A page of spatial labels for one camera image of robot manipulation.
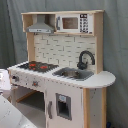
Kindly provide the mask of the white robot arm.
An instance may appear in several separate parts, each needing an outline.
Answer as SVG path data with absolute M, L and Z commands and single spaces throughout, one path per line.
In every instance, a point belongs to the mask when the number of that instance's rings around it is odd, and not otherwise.
M 10 93 L 9 73 L 0 69 L 0 128 L 37 128 L 8 101 Z

